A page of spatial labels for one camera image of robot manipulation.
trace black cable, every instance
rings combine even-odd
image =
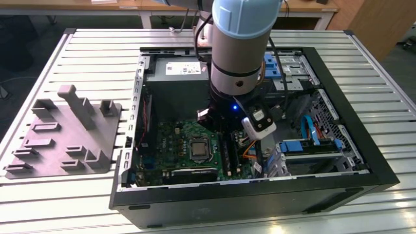
[[[205,19],[203,23],[201,24],[201,27],[197,29],[195,34],[194,34],[194,41],[193,41],[193,47],[194,47],[194,56],[197,59],[199,59],[199,53],[197,52],[197,38],[199,37],[199,33],[205,25],[207,24],[209,20],[211,19],[211,14],[207,16]]]
[[[157,17],[158,17],[158,19],[161,19],[161,20],[162,20],[162,18],[161,18],[161,17],[163,17],[165,19],[171,19],[174,16],[171,16],[171,17],[157,16]]]
[[[286,0],[283,0],[283,1],[285,1],[285,17],[287,17],[289,12],[290,12],[290,8],[289,8],[289,6],[287,6]]]
[[[287,100],[286,75],[285,75],[283,69],[282,69],[282,67],[281,67],[281,62],[279,62],[279,59],[278,59],[278,54],[277,54],[275,46],[274,46],[274,43],[273,43],[273,40],[271,40],[270,37],[267,37],[267,42],[270,43],[270,46],[271,46],[271,50],[273,50],[274,57],[275,57],[275,62],[277,62],[277,67],[278,67],[278,71],[279,71],[279,75],[281,75],[281,80],[282,80],[282,83],[283,83],[285,104],[283,104],[282,111],[285,112],[285,111],[286,111],[286,100]]]
[[[257,163],[261,166],[261,172],[254,175],[255,178],[262,178],[263,176],[263,163],[262,163],[262,151],[261,151],[261,141],[257,140],[254,143],[254,149],[255,149],[255,158],[257,158]]]

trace blue plastic clip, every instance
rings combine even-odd
[[[341,151],[342,150],[342,142],[339,139],[334,139],[333,143],[335,144],[337,150]]]
[[[277,62],[270,54],[263,55],[263,62],[265,62],[263,78],[265,79],[281,79],[281,74],[279,74],[279,71],[277,70]]]
[[[315,128],[313,126],[313,121],[311,121],[310,116],[302,116],[301,117],[301,125],[299,125],[301,137],[303,139],[307,138],[305,123],[307,124],[307,127],[309,127],[309,134],[310,134],[310,138],[313,140],[313,143],[314,143],[314,145],[319,145],[319,142],[318,142],[318,139],[317,139],[317,131],[315,131]]]

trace cable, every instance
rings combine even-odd
[[[265,76],[265,61],[262,61],[261,63],[261,76],[259,76],[259,80],[257,81],[257,84],[261,84],[261,82],[263,81],[263,76]]]
[[[255,143],[255,140],[249,144],[249,146],[246,147],[245,151],[243,151],[243,154],[242,154],[242,157],[246,157],[246,152],[249,151],[249,148],[253,146],[253,144]]]
[[[321,130],[319,130],[319,128],[318,128],[318,126],[317,126],[315,123],[313,124],[313,126],[314,126],[314,128],[315,128],[318,138],[325,138],[325,137],[323,137],[323,134],[322,134],[322,132],[321,132]]]
[[[285,2],[285,17],[287,17],[289,12],[290,12],[290,8],[289,8],[289,6],[287,6],[286,0],[283,0],[283,2]]]
[[[0,84],[6,83],[6,82],[15,80],[15,79],[26,79],[26,78],[37,78],[37,77],[14,77],[14,78],[10,78],[10,79],[1,81]]]
[[[165,17],[165,16],[157,16],[157,18],[161,19],[161,20],[162,20],[162,17]],[[171,19],[173,17],[174,17],[174,16],[165,17],[165,19]]]
[[[277,67],[278,67],[278,71],[279,71],[279,75],[281,75],[281,80],[282,80],[282,83],[283,83],[285,104],[283,104],[282,111],[285,112],[286,111],[286,100],[287,100],[286,75],[285,75],[283,69],[281,67],[281,62],[279,62],[275,46],[274,46],[274,43],[273,43],[273,40],[271,40],[270,37],[267,37],[267,42],[270,43],[270,46],[271,46],[271,50],[273,50],[274,57],[275,57],[275,63],[277,63]]]
[[[189,8],[186,9],[186,14],[183,15],[182,22],[181,22],[181,29],[177,33],[182,32],[183,22],[186,21],[187,13],[189,13]]]
[[[205,19],[203,23],[201,24],[199,28],[195,31],[194,34],[194,41],[193,41],[193,47],[194,47],[194,56],[197,59],[199,59],[199,53],[197,52],[197,38],[199,37],[199,33],[205,25],[207,24],[207,21],[211,19],[211,14],[209,14],[207,18]]]
[[[145,100],[142,98],[142,118],[143,118],[143,130],[142,130],[142,134],[141,134],[141,138],[139,138],[139,141],[138,141],[138,146],[141,144],[141,141],[142,141],[142,138],[143,138],[143,135],[145,135],[145,131],[147,129],[147,118],[146,118],[146,114],[145,114]]]
[[[193,27],[193,23],[194,23],[194,18],[195,18],[195,15],[197,15],[197,11],[194,11],[194,14],[193,14],[190,28]]]

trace slotted aluminum table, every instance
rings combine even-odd
[[[342,31],[273,31],[277,46],[311,46],[371,134],[401,183],[322,214],[186,226],[179,233],[365,233],[414,232],[416,108],[354,36]],[[129,118],[131,83],[143,46],[191,46],[191,32],[78,29],[63,34],[0,144],[0,168],[21,144],[37,98],[62,101],[61,84],[77,87],[91,103],[113,99]],[[122,134],[126,126],[118,124]],[[115,146],[125,142],[115,136]],[[113,151],[115,160],[119,149]],[[7,180],[0,171],[0,233],[133,233],[139,230],[107,209],[114,164],[106,174]]]

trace floor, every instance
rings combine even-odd
[[[9,72],[0,67],[0,82],[9,78],[19,78],[1,84],[6,91],[11,93],[11,97],[7,100],[0,100],[0,140],[18,112],[65,28],[141,28],[141,21],[135,16],[58,16],[55,19],[57,24],[49,25],[46,17],[30,17],[38,34],[38,38],[26,44],[34,58],[31,66],[22,72]],[[179,28],[181,22],[182,17],[173,17],[171,19],[151,17],[153,28],[167,28],[167,26]],[[186,18],[185,28],[190,28],[190,24],[191,16]],[[381,64],[410,99],[416,102],[416,49],[405,51],[399,45],[395,46]]]

